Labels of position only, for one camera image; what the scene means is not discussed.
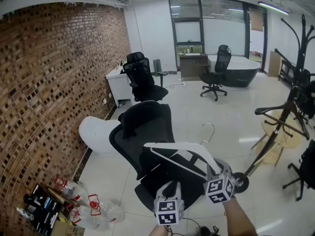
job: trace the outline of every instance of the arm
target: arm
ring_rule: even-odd
[[[149,236],[167,236],[167,235],[168,235],[168,231],[165,229],[164,226],[156,225]]]
[[[223,206],[226,212],[228,236],[257,236],[254,225],[236,198],[223,203]]]

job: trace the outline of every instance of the white desk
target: white desk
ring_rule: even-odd
[[[118,69],[114,69],[106,75],[108,80],[109,87],[113,93],[113,97],[116,103],[116,106],[119,107],[118,100],[131,100],[131,104],[134,105],[134,96],[132,94],[132,87],[129,85],[130,80],[127,74],[120,74],[122,66]]]
[[[215,67],[216,67],[216,63],[217,63],[217,57],[218,56],[216,54],[208,55],[208,60],[210,63],[210,72],[215,71]],[[232,62],[245,62],[245,61],[250,61],[250,60],[246,57],[232,56],[230,63],[232,63]]]

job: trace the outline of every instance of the floor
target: floor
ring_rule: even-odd
[[[180,74],[167,75],[164,79],[165,87],[180,83]],[[283,104],[289,89],[276,78],[258,73],[248,88],[224,88],[228,91],[227,96],[219,95],[215,102],[212,93],[199,96],[202,85],[202,82],[186,82],[185,86],[167,88],[169,94],[161,103],[171,107],[175,141],[200,142],[212,132],[210,127],[201,130],[201,125],[211,122],[215,125],[215,133],[205,147],[213,157],[229,163],[233,171],[244,172],[255,158],[251,146],[263,135],[260,117],[255,116],[254,109]],[[118,108],[112,119],[117,119],[128,107],[129,104],[125,104]],[[310,136],[315,138],[312,129]],[[262,164],[250,177],[247,191],[236,195],[260,236],[310,236],[315,231],[315,191],[304,188],[303,199],[296,202],[300,184],[282,190],[283,184],[296,178],[287,165],[291,162],[298,165],[307,145],[303,139],[299,147],[285,149],[276,168]],[[189,158],[187,152],[181,154]],[[205,166],[201,161],[197,164],[201,169]],[[86,230],[86,236],[148,236],[156,225],[153,213],[134,193],[138,185],[135,170],[118,153],[105,156],[92,152],[80,182],[91,194],[97,193],[114,201],[126,212],[124,222],[110,225],[101,232]],[[219,235],[227,236],[223,206],[210,204],[205,196],[185,211],[185,217],[210,229],[216,226],[220,229]],[[182,219],[173,227],[173,232],[193,236],[197,225]]]

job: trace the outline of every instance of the brick wall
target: brick wall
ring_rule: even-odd
[[[0,20],[0,232],[35,235],[15,210],[36,183],[71,177],[86,146],[78,127],[114,106],[105,75],[130,53],[124,13],[52,3]]]

